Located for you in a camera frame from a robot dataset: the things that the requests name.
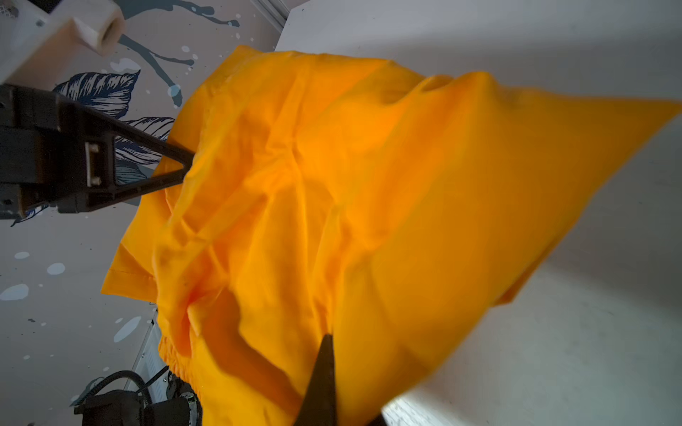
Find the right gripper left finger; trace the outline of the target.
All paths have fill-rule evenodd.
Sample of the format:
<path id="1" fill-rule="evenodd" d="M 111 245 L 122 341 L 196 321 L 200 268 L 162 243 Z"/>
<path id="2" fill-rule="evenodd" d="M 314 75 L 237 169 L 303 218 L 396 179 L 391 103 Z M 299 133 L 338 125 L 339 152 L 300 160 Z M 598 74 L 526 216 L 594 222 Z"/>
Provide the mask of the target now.
<path id="1" fill-rule="evenodd" d="M 321 341 L 307 393 L 298 413 L 295 426 L 336 426 L 337 392 L 333 336 Z"/>

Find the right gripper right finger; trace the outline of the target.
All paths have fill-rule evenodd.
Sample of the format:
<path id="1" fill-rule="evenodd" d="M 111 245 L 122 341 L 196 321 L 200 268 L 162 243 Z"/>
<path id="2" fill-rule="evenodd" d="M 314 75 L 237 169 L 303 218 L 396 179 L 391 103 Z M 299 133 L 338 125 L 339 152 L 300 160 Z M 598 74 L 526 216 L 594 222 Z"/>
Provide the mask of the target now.
<path id="1" fill-rule="evenodd" d="M 379 414 L 373 420 L 371 420 L 367 426 L 387 426 L 387 422 L 385 417 L 382 414 Z"/>

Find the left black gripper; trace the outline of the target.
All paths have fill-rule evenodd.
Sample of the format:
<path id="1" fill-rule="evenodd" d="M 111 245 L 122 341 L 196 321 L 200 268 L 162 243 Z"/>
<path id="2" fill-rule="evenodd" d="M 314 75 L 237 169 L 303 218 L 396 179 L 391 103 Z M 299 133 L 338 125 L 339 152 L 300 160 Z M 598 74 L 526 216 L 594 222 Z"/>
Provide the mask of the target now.
<path id="1" fill-rule="evenodd" d="M 179 185 L 194 154 L 56 93 L 1 86 L 1 218 L 97 211 Z"/>

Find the orange shorts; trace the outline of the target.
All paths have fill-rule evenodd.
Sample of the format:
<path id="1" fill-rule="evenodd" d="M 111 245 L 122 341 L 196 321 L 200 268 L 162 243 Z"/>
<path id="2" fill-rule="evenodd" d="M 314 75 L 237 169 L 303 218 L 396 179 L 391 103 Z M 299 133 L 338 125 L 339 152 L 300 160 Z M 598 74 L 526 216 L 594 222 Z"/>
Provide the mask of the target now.
<path id="1" fill-rule="evenodd" d="M 103 292 L 157 306 L 206 424 L 292 424 L 331 335 L 339 422 L 364 425 L 680 109 L 241 46 L 179 113 L 193 165 L 142 198 Z"/>

